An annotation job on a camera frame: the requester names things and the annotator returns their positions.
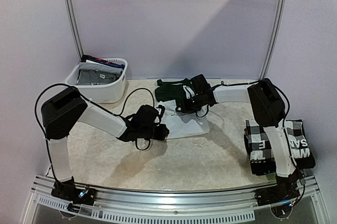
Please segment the white cloth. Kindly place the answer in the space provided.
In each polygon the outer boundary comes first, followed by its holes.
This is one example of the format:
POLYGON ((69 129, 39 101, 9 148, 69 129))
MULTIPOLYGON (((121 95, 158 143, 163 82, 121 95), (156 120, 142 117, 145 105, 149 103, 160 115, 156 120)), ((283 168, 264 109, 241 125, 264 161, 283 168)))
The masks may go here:
POLYGON ((169 129, 168 139, 195 137, 209 133, 209 124, 206 116, 209 112, 207 101, 203 101, 200 111, 194 113, 176 112, 176 99, 186 98, 183 85, 190 86, 195 92, 195 98, 202 99, 201 95, 211 86, 204 75, 199 74, 191 79, 185 78, 176 82, 157 81, 155 98, 159 105, 165 107, 162 122, 169 129))

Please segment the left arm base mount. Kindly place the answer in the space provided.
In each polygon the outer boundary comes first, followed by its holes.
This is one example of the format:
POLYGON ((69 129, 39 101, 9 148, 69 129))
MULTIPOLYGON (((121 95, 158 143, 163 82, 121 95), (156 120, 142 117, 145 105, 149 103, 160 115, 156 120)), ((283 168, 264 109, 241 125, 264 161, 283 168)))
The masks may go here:
POLYGON ((65 182, 60 182, 56 179, 51 191, 51 196, 71 201, 74 205, 93 206, 96 194, 97 190, 89 186, 77 187, 73 177, 65 182))

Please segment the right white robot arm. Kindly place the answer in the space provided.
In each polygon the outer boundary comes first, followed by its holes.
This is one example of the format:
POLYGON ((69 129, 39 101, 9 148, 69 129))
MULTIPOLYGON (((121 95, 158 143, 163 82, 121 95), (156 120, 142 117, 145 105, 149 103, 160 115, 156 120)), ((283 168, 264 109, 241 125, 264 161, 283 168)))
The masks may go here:
POLYGON ((285 103, 281 91, 268 78, 250 83, 211 86, 200 74, 191 80, 192 90, 183 90, 177 96, 176 111, 196 113, 204 106, 209 108, 219 103, 249 103, 255 122, 266 133, 276 164, 277 178, 297 178, 298 167, 292 157, 285 129, 285 103))

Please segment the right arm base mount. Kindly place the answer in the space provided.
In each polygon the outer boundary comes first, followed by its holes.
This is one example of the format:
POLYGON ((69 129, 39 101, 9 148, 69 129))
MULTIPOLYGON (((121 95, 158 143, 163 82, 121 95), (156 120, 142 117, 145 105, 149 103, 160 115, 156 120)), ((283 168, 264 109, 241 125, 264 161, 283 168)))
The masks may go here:
POLYGON ((294 207, 304 196, 305 184, 304 177, 276 176, 276 185, 256 190, 254 198, 257 200, 258 206, 293 200, 290 207, 294 207))

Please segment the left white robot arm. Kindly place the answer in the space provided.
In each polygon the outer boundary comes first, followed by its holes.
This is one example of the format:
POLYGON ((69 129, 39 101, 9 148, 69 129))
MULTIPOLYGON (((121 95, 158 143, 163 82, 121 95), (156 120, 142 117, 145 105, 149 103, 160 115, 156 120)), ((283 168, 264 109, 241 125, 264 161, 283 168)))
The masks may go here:
POLYGON ((127 117, 116 115, 84 97, 80 91, 68 86, 41 106, 42 123, 51 158, 57 190, 67 200, 78 196, 78 188, 72 184, 72 172, 67 139, 77 122, 102 130, 123 142, 165 141, 169 129, 161 122, 165 108, 142 105, 127 117))

